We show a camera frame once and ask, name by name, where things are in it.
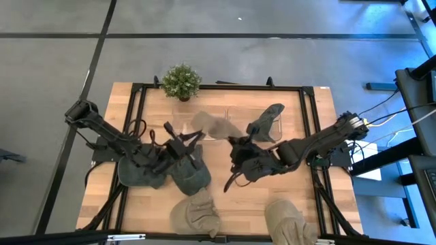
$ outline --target wooden tabletop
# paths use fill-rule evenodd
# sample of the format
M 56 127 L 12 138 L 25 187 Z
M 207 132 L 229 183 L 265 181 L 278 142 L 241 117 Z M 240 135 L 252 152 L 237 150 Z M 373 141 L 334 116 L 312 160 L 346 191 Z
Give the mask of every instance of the wooden tabletop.
M 105 120 L 122 131 L 132 83 L 116 82 L 112 87 Z M 334 111 L 332 95 L 328 87 L 315 87 L 318 117 L 321 128 L 333 124 L 337 117 Z M 311 132 L 315 132 L 311 117 L 309 98 L 306 98 L 311 123 Z M 165 142 L 169 135 L 163 124 L 173 123 L 173 113 L 204 110 L 212 114 L 228 112 L 234 109 L 264 110 L 274 103 L 285 106 L 281 114 L 282 140 L 304 138 L 304 126 L 299 95 L 292 91 L 241 91 L 241 90 L 200 90 L 198 97 L 188 102 L 180 102 L 167 98 L 162 90 L 149 88 L 146 91 L 146 101 L 143 119 L 148 128 L 142 136 L 143 142 L 150 142 L 149 130 L 156 131 L 158 143 Z M 138 105 L 134 108 L 136 115 Z M 231 146 L 225 140 L 203 141 L 203 159 L 211 172 L 212 182 L 208 191 L 214 198 L 221 217 L 220 233 L 228 235 L 268 235 L 264 219 L 264 208 L 271 200 L 278 197 L 289 199 L 303 213 L 306 221 L 318 227 L 315 198 L 310 169 L 305 162 L 294 172 L 267 176 L 246 187 L 233 184 L 227 193 L 223 192 L 225 182 L 231 175 Z M 89 176 L 88 186 L 84 194 L 82 207 L 76 227 L 87 225 L 102 208 L 108 198 L 110 183 L 114 171 L 114 163 L 104 163 L 95 168 Z M 353 186 L 349 176 L 338 167 L 329 169 L 330 180 L 334 193 L 334 201 L 344 217 L 354 229 L 362 232 L 360 217 L 354 197 Z M 241 176 L 240 184 L 246 182 Z M 171 209 L 186 196 L 179 191 L 170 176 L 164 186 L 155 190 L 151 187 L 129 188 L 123 231 L 174 233 L 170 226 Z M 114 227 L 118 201 L 114 205 L 110 227 Z M 328 231 L 331 231 L 328 207 L 324 204 L 324 213 Z

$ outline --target transparent plastic container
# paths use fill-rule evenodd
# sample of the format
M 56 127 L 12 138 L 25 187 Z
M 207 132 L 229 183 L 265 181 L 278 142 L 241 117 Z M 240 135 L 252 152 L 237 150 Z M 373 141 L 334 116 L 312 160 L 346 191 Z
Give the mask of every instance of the transparent plastic container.
M 197 123 L 193 123 L 194 118 L 196 116 L 204 115 L 204 113 L 212 116 L 213 118 L 222 118 L 227 119 L 226 116 L 226 109 L 223 106 L 213 106 L 213 105 L 180 105 L 175 106 L 172 109 L 172 126 L 176 133 L 193 133 L 198 130 L 203 130 L 203 133 L 206 134 L 206 136 L 202 139 L 204 141 L 215 141 L 215 140 L 222 140 L 211 137 L 207 130 L 203 129 L 203 125 L 199 125 L 198 121 Z

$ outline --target plant pot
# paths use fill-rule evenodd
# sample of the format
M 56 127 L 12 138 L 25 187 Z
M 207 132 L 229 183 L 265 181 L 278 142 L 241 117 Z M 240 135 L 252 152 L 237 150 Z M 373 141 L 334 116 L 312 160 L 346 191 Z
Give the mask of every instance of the plant pot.
M 189 101 L 189 97 L 188 98 L 178 98 L 178 99 L 180 99 L 180 101 L 182 101 L 182 102 L 186 102 L 186 101 Z

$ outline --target green plant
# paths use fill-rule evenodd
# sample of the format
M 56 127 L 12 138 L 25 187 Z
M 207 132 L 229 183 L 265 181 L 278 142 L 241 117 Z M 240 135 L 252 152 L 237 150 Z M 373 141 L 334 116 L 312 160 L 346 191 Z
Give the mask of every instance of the green plant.
M 192 67 L 181 64 L 170 68 L 162 78 L 161 87 L 167 97 L 184 99 L 197 95 L 201 81 L 202 78 Z

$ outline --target white cable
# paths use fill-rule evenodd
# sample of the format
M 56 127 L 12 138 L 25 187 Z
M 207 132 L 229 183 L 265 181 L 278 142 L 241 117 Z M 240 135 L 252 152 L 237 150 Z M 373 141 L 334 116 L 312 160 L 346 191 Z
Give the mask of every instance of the white cable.
M 386 147 L 389 147 L 389 143 L 390 143 L 392 140 L 394 140 L 395 137 L 396 137 L 399 133 L 407 132 L 407 131 L 411 131 L 411 130 L 414 130 L 414 129 L 406 129 L 406 130 L 400 130 L 400 131 L 396 132 L 395 135 L 394 135 L 394 137 L 390 138 L 390 140 L 389 140 L 388 143 L 386 144 Z
M 363 146 L 362 149 L 365 148 L 365 147 L 367 147 L 367 146 L 369 146 L 369 145 L 372 144 L 372 143 L 375 143 L 375 142 L 377 142 L 377 141 L 379 141 L 379 140 L 381 140 L 381 139 L 384 139 L 385 137 L 388 137 L 389 135 L 393 135 L 393 134 L 395 134 L 395 133 L 398 133 L 399 131 L 403 131 L 404 129 L 406 129 L 406 128 L 410 127 L 410 126 L 413 126 L 413 125 L 417 124 L 418 122 L 424 120 L 425 118 L 429 117 L 431 114 L 433 114 L 433 113 L 435 113 L 435 112 L 436 112 L 436 109 L 434 109 L 433 111 L 429 112 L 427 115 L 423 116 L 422 118 L 419 118 L 418 120 L 414 121 L 412 124 L 407 125 L 406 127 L 403 127 L 402 129 L 399 129 L 399 130 L 397 130 L 397 131 L 395 131 L 395 132 L 389 133 L 389 134 L 387 134 L 387 135 L 385 135 L 385 136 L 383 136 L 383 137 L 380 137 L 380 138 L 378 138 L 378 139 L 376 139 L 376 140 L 373 140 L 372 142 L 368 143 L 366 146 Z

